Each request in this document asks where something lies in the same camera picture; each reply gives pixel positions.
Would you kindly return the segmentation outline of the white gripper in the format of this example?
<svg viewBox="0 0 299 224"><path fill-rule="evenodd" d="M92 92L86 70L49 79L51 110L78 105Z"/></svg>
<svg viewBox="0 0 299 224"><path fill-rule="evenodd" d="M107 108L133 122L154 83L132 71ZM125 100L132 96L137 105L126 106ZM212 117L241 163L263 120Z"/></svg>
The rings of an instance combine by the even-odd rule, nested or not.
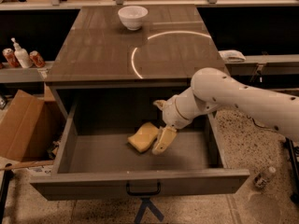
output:
<svg viewBox="0 0 299 224"><path fill-rule="evenodd" d="M152 153L154 155L162 154L172 144L177 136L178 112L176 108L176 98L174 95L168 100L155 100L153 104L163 113L163 121L167 125L160 127L157 140L153 145Z"/></svg>

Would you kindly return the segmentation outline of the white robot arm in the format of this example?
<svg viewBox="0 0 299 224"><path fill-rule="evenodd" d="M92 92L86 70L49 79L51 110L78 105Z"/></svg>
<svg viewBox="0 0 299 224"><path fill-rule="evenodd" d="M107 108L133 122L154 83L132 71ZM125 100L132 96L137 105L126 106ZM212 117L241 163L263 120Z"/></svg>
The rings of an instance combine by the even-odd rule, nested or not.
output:
<svg viewBox="0 0 299 224"><path fill-rule="evenodd" d="M162 111L165 123L152 149L155 155L170 146L178 130L221 106L233 106L299 142L299 97L247 86L215 68L198 70L187 90L154 104Z"/></svg>

